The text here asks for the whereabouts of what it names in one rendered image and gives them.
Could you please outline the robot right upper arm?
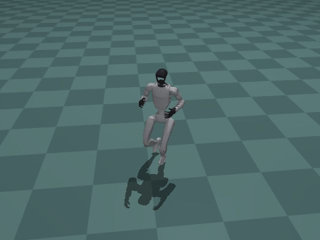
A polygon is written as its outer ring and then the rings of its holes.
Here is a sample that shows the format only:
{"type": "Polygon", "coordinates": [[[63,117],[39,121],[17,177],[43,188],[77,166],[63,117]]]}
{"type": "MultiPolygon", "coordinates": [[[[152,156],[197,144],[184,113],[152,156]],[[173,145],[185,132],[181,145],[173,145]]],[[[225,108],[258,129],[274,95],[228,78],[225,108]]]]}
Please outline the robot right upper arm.
{"type": "MultiPolygon", "coordinates": [[[[149,83],[146,87],[145,87],[145,90],[144,90],[144,93],[143,93],[143,98],[145,98],[145,100],[147,101],[148,100],[148,95],[150,94],[151,90],[152,90],[152,86],[153,86],[154,83],[149,83]]],[[[145,101],[145,102],[146,102],[145,101]]]]}

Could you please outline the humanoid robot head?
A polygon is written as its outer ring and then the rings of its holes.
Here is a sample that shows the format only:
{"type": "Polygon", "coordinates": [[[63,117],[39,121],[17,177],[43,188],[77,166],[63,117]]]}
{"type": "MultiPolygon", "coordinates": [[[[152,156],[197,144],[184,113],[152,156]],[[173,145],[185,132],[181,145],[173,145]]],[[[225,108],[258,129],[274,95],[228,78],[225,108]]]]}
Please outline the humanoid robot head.
{"type": "Polygon", "coordinates": [[[156,76],[157,82],[159,83],[159,84],[157,84],[159,87],[162,88],[162,87],[165,87],[166,85],[168,85],[167,83],[165,83],[167,74],[168,74],[168,72],[164,68],[161,68],[156,72],[155,76],[156,76]],[[158,77],[164,78],[164,80],[162,80],[162,79],[158,80],[158,77]],[[166,85],[164,85],[164,84],[166,84],[166,85]]]}

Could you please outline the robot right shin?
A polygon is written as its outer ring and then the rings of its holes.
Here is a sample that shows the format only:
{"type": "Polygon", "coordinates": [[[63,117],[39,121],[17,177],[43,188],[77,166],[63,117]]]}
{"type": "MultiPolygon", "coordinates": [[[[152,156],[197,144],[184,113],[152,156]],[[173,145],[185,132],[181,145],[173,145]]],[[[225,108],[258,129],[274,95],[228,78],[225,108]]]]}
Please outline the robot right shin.
{"type": "Polygon", "coordinates": [[[150,146],[144,145],[144,147],[152,147],[152,146],[157,145],[157,144],[158,144],[158,141],[156,141],[156,140],[154,140],[154,139],[151,139],[151,144],[150,144],[150,146]]]}

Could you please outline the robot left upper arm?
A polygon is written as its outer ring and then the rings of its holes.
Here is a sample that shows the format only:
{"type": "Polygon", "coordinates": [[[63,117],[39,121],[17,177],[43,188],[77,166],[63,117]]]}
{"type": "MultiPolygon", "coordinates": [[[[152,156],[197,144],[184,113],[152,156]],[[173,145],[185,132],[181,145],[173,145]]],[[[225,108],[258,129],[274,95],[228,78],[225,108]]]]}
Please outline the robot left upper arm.
{"type": "Polygon", "coordinates": [[[177,87],[170,86],[169,92],[170,92],[171,95],[175,96],[175,98],[178,100],[177,103],[181,103],[182,100],[184,100],[182,98],[181,94],[179,93],[179,90],[178,90],[177,87]]]}

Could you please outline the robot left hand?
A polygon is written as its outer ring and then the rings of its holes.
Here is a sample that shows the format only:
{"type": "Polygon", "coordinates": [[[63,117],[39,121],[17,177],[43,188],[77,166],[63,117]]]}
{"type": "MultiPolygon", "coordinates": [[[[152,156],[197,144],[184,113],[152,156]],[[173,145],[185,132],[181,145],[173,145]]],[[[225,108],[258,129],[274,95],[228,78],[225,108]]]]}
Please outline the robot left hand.
{"type": "Polygon", "coordinates": [[[169,110],[171,110],[171,111],[165,111],[167,114],[165,113],[165,117],[164,118],[166,118],[166,119],[170,118],[173,114],[176,113],[176,108],[175,107],[173,107],[172,109],[169,108],[169,110]]]}

